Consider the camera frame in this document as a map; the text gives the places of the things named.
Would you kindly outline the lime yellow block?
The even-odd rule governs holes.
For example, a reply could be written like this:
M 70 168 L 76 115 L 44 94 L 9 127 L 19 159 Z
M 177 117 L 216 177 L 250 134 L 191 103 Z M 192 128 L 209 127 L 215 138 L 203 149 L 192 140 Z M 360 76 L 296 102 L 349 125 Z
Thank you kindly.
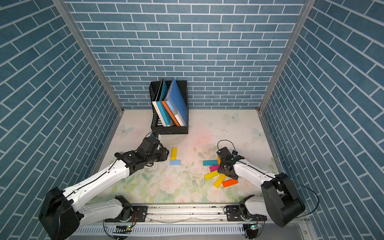
M 220 175 L 220 173 L 216 170 L 216 171 L 213 171 L 213 172 L 210 172 L 210 173 L 204 175 L 204 177 L 205 177 L 205 180 L 207 181 L 207 180 L 210 180 L 210 179 L 217 177 L 219 175 Z

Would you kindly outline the yellow long block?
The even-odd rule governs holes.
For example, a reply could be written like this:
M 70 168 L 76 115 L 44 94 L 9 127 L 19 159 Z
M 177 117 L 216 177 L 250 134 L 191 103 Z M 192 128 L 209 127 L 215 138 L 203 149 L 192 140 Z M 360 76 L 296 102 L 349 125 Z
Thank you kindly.
M 177 147 L 172 148 L 171 161 L 175 161 L 177 159 L 177 151 L 178 151 Z

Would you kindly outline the light blue small block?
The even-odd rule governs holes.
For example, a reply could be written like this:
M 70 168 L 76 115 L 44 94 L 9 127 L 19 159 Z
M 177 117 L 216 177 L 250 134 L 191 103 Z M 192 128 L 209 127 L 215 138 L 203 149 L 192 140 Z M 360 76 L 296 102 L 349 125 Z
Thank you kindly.
M 170 160 L 170 165 L 171 166 L 180 166 L 181 161 L 180 160 Z

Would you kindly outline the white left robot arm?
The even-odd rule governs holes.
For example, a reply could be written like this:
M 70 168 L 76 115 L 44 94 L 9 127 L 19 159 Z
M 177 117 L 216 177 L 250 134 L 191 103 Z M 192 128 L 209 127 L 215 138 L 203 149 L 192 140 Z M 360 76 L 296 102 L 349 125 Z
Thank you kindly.
M 98 204 L 88 202 L 144 167 L 166 161 L 169 153 L 158 138 L 149 136 L 143 139 L 136 150 L 115 153 L 116 160 L 91 177 L 63 190 L 55 187 L 48 191 L 42 203 L 39 221 L 50 239 L 65 240 L 78 228 L 104 220 L 135 225 L 142 215 L 134 210 L 124 196 L 116 196 Z

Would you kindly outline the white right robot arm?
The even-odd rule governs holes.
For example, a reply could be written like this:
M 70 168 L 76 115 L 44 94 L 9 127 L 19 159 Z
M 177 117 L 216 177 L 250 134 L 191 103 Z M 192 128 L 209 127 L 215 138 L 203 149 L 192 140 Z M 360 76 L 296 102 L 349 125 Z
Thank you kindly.
M 296 185 L 288 175 L 273 175 L 250 164 L 236 151 L 224 147 L 217 151 L 221 163 L 218 172 L 233 180 L 239 177 L 261 189 L 263 200 L 249 195 L 239 202 L 229 216 L 235 220 L 263 221 L 271 219 L 277 226 L 284 227 L 306 210 Z

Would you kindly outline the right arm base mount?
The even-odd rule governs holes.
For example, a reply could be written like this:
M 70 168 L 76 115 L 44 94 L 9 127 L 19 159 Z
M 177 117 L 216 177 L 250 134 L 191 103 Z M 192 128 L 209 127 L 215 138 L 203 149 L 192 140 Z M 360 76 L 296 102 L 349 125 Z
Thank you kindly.
M 227 205 L 223 210 L 228 222 L 264 222 L 267 220 L 264 215 L 251 215 L 244 207 L 239 205 Z

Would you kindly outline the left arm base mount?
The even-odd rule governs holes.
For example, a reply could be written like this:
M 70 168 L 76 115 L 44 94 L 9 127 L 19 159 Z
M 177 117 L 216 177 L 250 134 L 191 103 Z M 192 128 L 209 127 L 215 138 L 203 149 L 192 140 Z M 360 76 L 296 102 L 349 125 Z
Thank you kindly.
M 146 220 L 148 206 L 133 206 L 127 214 L 120 214 L 114 219 L 105 219 L 106 223 L 143 223 Z

